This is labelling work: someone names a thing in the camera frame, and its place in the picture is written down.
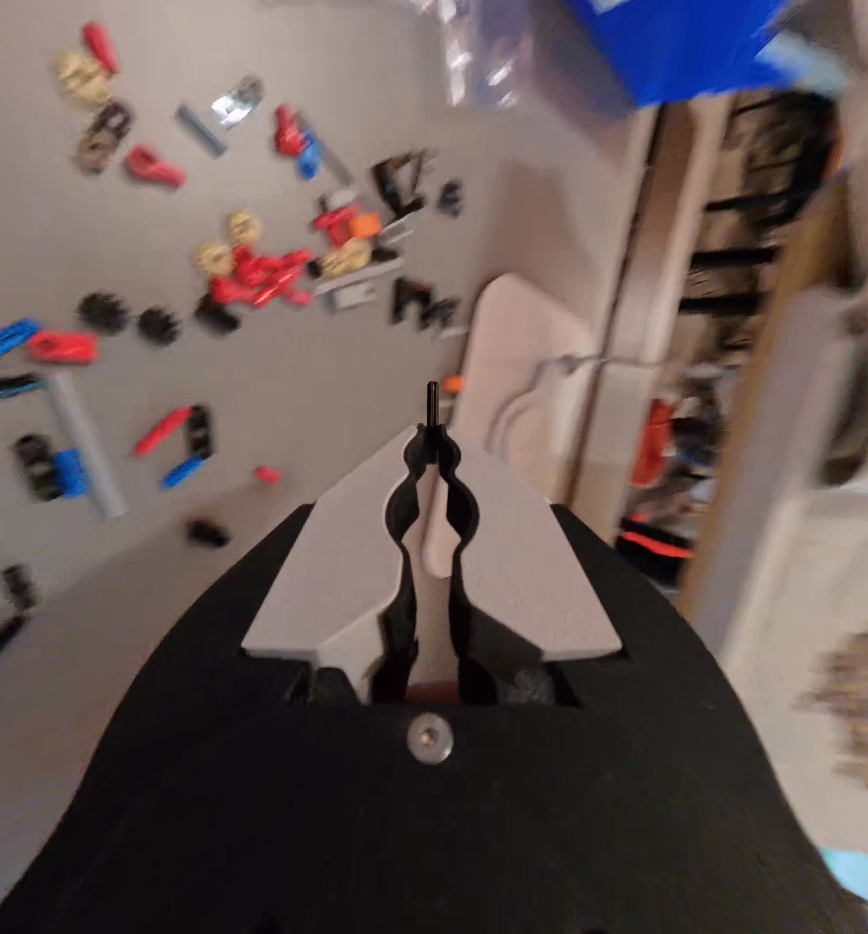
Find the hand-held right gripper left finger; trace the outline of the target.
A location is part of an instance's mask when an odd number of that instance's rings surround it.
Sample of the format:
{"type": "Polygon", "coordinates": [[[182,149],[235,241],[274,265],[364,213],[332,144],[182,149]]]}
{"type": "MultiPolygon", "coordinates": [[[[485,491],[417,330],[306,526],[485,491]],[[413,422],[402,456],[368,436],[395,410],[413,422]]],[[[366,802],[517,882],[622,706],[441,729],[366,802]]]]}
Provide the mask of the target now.
{"type": "Polygon", "coordinates": [[[364,701],[400,702],[417,659],[406,531],[426,430],[410,427],[325,492],[245,634],[250,657],[342,671],[364,701]]]}

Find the long red lego pin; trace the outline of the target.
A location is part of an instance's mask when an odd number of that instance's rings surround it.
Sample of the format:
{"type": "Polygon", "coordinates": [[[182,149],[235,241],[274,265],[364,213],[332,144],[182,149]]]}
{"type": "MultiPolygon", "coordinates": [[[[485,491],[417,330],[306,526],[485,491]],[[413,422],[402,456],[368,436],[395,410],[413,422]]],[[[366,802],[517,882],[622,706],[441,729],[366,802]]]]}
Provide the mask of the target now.
{"type": "Polygon", "coordinates": [[[191,406],[172,409],[136,441],[130,451],[130,456],[137,460],[147,457],[163,441],[181,430],[191,414],[191,406]]]}

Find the long grey lego tube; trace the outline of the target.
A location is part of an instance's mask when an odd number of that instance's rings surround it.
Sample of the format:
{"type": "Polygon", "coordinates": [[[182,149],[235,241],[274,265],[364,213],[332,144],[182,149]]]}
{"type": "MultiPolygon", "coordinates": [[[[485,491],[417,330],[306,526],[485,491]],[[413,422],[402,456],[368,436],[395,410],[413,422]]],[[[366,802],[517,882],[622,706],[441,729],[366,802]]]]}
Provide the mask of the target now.
{"type": "Polygon", "coordinates": [[[46,378],[46,390],[58,423],[77,451],[95,506],[106,520],[123,518],[126,500],[73,374],[54,369],[46,378]]]}

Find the black lego fork piece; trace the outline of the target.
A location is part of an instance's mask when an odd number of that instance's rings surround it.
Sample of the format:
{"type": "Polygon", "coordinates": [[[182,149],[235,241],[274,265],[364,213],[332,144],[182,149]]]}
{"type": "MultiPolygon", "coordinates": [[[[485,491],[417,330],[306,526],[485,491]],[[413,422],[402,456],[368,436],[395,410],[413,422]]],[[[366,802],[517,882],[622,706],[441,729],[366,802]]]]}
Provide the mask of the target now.
{"type": "Polygon", "coordinates": [[[431,321],[430,308],[434,302],[434,289],[428,283],[398,276],[392,286],[390,323],[397,325],[405,321],[408,313],[417,310],[417,327],[426,330],[431,321]]]}

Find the long grey lego axle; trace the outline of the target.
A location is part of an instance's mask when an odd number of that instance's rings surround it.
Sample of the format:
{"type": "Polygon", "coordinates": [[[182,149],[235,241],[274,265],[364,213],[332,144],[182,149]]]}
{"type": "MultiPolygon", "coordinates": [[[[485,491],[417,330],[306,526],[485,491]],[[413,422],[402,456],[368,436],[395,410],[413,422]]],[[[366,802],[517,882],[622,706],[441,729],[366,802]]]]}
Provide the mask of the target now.
{"type": "Polygon", "coordinates": [[[356,272],[317,279],[311,283],[311,295],[316,298],[339,288],[355,286],[381,277],[391,276],[400,272],[404,268],[404,264],[404,259],[399,256],[384,263],[369,263],[356,272]]]}

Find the black lego gear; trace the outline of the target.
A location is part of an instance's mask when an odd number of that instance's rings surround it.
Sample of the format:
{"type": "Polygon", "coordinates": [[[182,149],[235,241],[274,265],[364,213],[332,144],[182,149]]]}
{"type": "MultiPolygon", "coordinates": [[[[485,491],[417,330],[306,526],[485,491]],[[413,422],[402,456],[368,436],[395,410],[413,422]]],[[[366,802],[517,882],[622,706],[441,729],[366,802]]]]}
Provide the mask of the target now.
{"type": "Polygon", "coordinates": [[[90,330],[104,336],[113,336],[127,328],[131,311],[118,295],[95,291],[85,295],[78,303],[79,320],[90,330]]]}
{"type": "Polygon", "coordinates": [[[139,314],[137,331],[149,344],[167,347],[179,338],[181,324],[166,307],[151,306],[139,314]]]}

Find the cluster of red lego connectors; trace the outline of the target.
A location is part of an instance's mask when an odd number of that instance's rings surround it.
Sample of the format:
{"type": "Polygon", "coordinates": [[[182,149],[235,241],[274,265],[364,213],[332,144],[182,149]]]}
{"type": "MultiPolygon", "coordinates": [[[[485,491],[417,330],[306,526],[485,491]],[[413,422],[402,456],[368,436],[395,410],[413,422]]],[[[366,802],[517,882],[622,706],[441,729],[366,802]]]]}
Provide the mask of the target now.
{"type": "Polygon", "coordinates": [[[251,305],[255,309],[277,299],[295,307],[311,303],[311,293],[297,285],[308,264],[316,259],[310,251],[267,256],[239,246],[232,248],[228,256],[228,271],[208,279],[208,292],[216,303],[251,305]]]}

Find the red lego beam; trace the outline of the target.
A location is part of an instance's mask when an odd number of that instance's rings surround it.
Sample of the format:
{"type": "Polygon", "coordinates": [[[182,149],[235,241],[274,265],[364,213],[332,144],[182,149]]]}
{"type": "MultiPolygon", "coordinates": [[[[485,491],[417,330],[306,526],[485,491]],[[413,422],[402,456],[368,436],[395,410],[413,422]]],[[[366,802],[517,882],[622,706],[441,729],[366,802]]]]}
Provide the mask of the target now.
{"type": "Polygon", "coordinates": [[[99,338],[92,333],[42,331],[25,346],[34,361],[46,365],[87,366],[101,357],[99,338]]]}

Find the red lego axle connector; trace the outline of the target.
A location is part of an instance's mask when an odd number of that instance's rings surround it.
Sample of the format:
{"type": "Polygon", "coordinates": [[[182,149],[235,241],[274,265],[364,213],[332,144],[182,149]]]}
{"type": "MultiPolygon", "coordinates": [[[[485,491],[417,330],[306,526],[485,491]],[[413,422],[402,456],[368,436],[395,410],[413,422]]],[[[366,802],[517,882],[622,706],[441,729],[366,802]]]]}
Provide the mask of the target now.
{"type": "Polygon", "coordinates": [[[325,235],[334,249],[343,247],[354,235],[351,222],[358,216],[360,208],[355,204],[326,211],[314,217],[311,228],[325,235]]]}

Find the thin grey lego axle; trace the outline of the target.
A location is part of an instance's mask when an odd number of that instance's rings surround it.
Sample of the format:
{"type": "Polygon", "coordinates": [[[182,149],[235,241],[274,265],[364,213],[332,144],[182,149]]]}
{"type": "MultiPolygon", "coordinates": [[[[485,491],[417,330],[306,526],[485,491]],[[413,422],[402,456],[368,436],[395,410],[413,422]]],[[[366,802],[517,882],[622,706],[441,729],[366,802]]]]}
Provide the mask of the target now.
{"type": "Polygon", "coordinates": [[[312,124],[309,124],[309,133],[318,146],[321,163],[342,186],[352,186],[355,183],[353,174],[337,152],[329,145],[325,136],[312,124]]]}

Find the black two-hole lego beam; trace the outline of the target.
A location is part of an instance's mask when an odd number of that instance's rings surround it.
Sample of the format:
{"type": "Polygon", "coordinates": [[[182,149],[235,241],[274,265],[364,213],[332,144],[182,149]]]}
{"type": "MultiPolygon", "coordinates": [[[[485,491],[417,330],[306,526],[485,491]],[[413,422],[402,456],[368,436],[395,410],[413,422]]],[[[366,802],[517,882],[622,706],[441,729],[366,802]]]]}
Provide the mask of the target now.
{"type": "Polygon", "coordinates": [[[135,114],[128,102],[113,98],[102,106],[77,144],[77,167],[88,175],[101,174],[128,136],[134,122],[135,114]]]}

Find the red bag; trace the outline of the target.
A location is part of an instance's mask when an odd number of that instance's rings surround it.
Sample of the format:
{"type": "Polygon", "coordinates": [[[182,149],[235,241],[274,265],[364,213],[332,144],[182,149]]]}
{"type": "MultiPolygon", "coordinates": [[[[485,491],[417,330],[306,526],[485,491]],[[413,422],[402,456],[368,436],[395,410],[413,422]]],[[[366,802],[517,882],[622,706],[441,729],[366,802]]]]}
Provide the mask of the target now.
{"type": "Polygon", "coordinates": [[[633,488],[650,487],[664,472],[673,445],[672,414],[670,403],[658,398],[651,401],[630,476],[633,488]]]}

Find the black storage rack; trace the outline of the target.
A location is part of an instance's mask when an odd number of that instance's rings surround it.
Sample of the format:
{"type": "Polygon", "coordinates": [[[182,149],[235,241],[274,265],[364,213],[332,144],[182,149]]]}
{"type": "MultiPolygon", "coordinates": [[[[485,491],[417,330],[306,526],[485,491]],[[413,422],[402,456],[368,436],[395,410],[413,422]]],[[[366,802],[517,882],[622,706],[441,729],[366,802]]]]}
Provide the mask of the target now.
{"type": "Polygon", "coordinates": [[[737,99],[679,316],[742,322],[758,314],[788,228],[841,158],[837,107],[827,98],[777,91],[737,99]]]}

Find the clear plastic bag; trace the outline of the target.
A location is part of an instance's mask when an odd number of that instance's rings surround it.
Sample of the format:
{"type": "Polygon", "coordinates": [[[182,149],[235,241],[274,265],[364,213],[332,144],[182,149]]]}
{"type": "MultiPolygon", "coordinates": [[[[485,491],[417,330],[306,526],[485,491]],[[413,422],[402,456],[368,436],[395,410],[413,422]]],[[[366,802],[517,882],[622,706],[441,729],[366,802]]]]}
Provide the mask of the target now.
{"type": "Polygon", "coordinates": [[[412,1],[439,28],[447,100],[509,109],[545,103],[569,119],[621,120],[627,90],[580,14],[586,2],[412,1]]]}

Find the black lego frame piece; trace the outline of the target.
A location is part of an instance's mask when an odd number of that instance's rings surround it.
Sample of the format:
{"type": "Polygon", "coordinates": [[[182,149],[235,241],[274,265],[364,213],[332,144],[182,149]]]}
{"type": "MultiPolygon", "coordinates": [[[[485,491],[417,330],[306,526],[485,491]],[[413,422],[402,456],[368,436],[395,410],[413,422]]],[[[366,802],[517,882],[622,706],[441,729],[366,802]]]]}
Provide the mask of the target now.
{"type": "Polygon", "coordinates": [[[387,157],[371,167],[371,177],[393,220],[401,220],[428,204],[423,183],[436,151],[428,147],[387,157]]]}

